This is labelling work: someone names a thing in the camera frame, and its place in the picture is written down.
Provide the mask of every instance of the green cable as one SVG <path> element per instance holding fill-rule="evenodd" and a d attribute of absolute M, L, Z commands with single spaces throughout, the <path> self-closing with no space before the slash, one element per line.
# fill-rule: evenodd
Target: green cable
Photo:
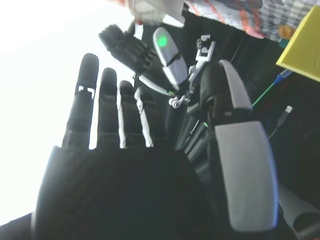
<path fill-rule="evenodd" d="M 261 96 L 252 104 L 252 107 L 254 107 L 274 86 L 275 84 L 272 83 L 262 94 Z"/>

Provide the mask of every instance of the yellow box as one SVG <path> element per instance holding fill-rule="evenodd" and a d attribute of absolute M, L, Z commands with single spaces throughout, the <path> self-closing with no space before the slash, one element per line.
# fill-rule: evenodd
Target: yellow box
<path fill-rule="evenodd" d="M 303 18 L 276 64 L 320 82 L 320 6 Z"/>

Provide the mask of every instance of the green dot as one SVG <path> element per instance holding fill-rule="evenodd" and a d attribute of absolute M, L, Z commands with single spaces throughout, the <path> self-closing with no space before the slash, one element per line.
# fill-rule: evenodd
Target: green dot
<path fill-rule="evenodd" d="M 158 39 L 158 45 L 159 47 L 164 47 L 165 45 L 167 45 L 168 39 L 165 36 L 161 36 Z"/>

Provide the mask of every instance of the bright white background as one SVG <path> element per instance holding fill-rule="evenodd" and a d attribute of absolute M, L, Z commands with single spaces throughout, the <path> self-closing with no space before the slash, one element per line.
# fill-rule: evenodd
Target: bright white background
<path fill-rule="evenodd" d="M 0 0 L 0 225 L 35 209 L 52 147 L 62 143 L 84 54 L 98 56 L 98 82 L 106 67 L 118 80 L 131 79 L 98 34 L 114 23 L 126 30 L 132 19 L 105 0 Z M 91 148 L 96 114 L 93 119 Z"/>

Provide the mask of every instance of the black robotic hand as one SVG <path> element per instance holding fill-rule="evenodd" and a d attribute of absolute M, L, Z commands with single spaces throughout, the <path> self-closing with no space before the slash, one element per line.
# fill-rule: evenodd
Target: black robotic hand
<path fill-rule="evenodd" d="M 97 148 L 88 149 L 98 62 L 93 54 L 82 60 L 63 144 L 52 151 L 32 215 L 33 239 L 212 239 L 191 163 L 166 145 L 152 98 L 134 95 L 127 81 L 117 90 L 111 68 L 99 90 Z"/>

